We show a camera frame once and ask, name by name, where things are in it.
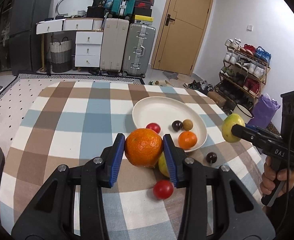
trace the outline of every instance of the white drawer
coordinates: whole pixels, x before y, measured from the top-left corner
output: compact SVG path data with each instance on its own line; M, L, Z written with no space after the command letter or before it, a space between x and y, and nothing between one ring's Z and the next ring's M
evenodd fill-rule
M99 56L102 46L100 44L77 44L76 55Z
M63 31L92 30L93 22L93 19L67 19Z
M63 21L64 20L61 19L38 23L36 25L36 34L61 32L63 28Z
M76 44L101 44L103 32L77 32Z
M100 56L75 56L76 67L99 67Z

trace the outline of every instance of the plaid tablecloth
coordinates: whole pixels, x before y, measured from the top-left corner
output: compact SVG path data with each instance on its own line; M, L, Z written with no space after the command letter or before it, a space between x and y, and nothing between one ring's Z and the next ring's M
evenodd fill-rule
M0 186L0 217L11 232L15 222L42 184L60 164L75 167L100 156L117 133L135 129L133 106L142 98L163 96L179 100L204 120L208 138L190 157L208 165L209 152L218 155L213 167L226 164L260 202L263 161L256 149L241 140L229 144L221 135L226 115L207 96L173 87L125 83L60 82L45 88L17 131L6 159ZM117 183L103 189L110 239L176 239L185 189L175 189L163 201L152 187L163 179L156 169L138 168L123 157ZM75 196L75 233L79 234L79 187ZM212 199L208 196L208 233L212 228Z

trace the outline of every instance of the orange on plate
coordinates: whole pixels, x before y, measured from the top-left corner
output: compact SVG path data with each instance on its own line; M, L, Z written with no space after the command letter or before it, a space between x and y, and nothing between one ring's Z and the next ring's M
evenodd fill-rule
M190 131L182 132L178 137L178 144L181 149L188 150L197 143L197 136Z
M162 153L162 139L151 129L137 129L127 137L125 155L137 167L152 168Z

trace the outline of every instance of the purple plastic bag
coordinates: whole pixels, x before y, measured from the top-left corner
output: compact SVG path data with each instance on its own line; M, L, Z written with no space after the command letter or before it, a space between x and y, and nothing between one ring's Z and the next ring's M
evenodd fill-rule
M252 110L254 118L248 124L266 129L276 111L280 108L277 101L270 99L268 94L261 95Z

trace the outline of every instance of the metal screw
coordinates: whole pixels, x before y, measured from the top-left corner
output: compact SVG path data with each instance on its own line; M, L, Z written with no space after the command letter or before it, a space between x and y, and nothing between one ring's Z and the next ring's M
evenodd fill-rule
M193 164L194 163L194 159L193 158L185 158L185 162L188 164Z
M67 169L67 166L65 164L59 165L57 170L58 171L65 171Z
M227 166L227 165L221 165L220 168L221 168L222 171L225 171L225 172L230 171L230 167Z
M100 158L100 157L96 157L96 158L94 158L94 163L96 163L96 164L100 164L100 163L102 163L103 162L103 159L102 158Z

